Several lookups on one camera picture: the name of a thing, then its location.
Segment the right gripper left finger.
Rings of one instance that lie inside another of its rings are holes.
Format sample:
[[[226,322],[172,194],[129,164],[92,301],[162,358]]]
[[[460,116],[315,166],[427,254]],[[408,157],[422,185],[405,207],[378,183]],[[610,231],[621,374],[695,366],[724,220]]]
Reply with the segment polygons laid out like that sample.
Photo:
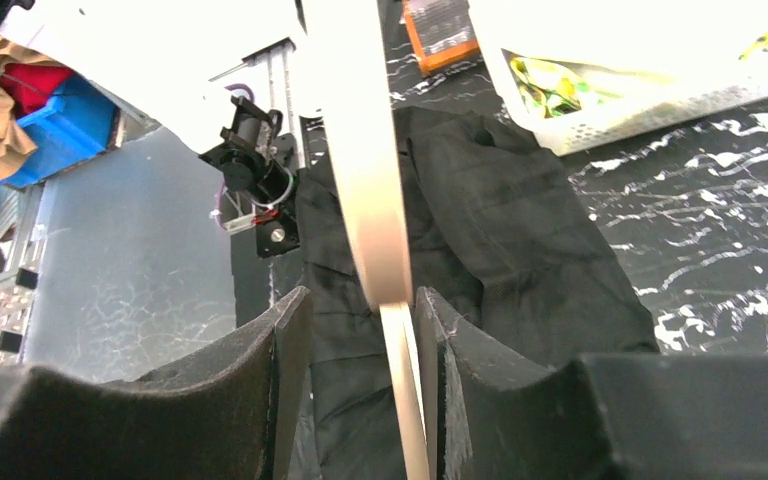
[[[297,287],[133,381],[0,365],[0,479],[284,479],[309,364]]]

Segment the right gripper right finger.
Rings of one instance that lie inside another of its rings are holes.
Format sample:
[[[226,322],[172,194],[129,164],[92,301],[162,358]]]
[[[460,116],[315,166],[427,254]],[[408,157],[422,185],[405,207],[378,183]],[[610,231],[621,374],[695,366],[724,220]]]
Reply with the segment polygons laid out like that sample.
[[[586,354],[549,370],[416,295],[436,479],[768,479],[768,356]]]

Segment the black skirt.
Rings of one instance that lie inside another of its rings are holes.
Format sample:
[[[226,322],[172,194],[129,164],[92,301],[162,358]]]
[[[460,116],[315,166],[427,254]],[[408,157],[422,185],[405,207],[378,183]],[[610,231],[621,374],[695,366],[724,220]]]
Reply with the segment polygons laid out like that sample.
[[[394,114],[413,283],[525,358],[655,352],[652,315],[534,136],[478,114]],[[326,479],[405,475],[379,316],[352,259],[331,163],[296,200],[314,302],[313,431]]]

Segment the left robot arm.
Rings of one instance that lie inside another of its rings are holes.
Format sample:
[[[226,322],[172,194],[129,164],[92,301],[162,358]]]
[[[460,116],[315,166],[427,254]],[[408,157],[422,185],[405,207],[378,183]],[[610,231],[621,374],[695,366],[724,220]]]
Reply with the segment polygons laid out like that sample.
[[[173,133],[250,210],[263,258],[299,246],[291,59],[297,1],[19,1],[0,35],[70,67]]]

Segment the beige wooden hanger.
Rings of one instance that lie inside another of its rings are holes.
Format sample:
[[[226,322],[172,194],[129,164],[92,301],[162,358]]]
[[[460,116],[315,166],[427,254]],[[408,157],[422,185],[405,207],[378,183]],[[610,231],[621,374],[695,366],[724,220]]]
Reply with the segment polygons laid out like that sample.
[[[352,257],[380,313],[406,474],[428,479],[410,253],[379,10],[370,1],[306,1],[319,63],[344,80],[317,90]]]

